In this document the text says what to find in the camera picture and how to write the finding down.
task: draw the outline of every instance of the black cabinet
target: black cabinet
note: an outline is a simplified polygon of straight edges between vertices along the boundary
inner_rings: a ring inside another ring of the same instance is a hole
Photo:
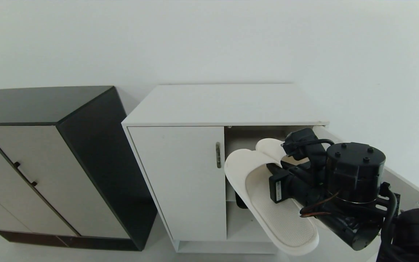
[[[114,86],[0,90],[0,234],[142,250],[156,207]]]

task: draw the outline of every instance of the wooden base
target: wooden base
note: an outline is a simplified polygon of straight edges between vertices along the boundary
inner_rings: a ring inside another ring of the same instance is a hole
[[[1,231],[0,235],[9,242],[52,246],[72,247],[76,249],[105,249],[122,251],[141,251],[132,239],[95,238],[95,237],[65,237],[46,234],[30,234]]]

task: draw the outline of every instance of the door handle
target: door handle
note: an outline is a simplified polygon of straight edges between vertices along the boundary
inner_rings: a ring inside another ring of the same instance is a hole
[[[19,161],[14,162],[13,165],[14,165],[14,168],[17,169],[19,173],[22,174],[22,176],[28,181],[28,183],[30,183],[32,186],[36,186],[38,184],[37,182],[35,182],[35,180],[29,179],[29,177],[27,177],[25,174],[22,173],[22,171],[19,169],[20,167]]]
[[[216,143],[216,166],[221,168],[221,144]]]

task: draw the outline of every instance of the robotic arm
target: robotic arm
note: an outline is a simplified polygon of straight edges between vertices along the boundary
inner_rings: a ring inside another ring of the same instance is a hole
[[[288,156],[309,162],[267,165],[272,201],[296,199],[304,206],[301,217],[316,217],[354,250],[366,248],[381,231],[378,262],[419,262],[419,209],[398,215],[400,195],[382,182],[382,151],[318,139],[310,128],[292,132],[282,146]]]

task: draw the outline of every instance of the cabinet top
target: cabinet top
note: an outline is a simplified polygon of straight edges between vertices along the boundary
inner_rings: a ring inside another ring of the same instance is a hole
[[[294,84],[160,85],[123,126],[314,126],[329,124]]]
[[[56,124],[113,86],[0,89],[0,126]]]

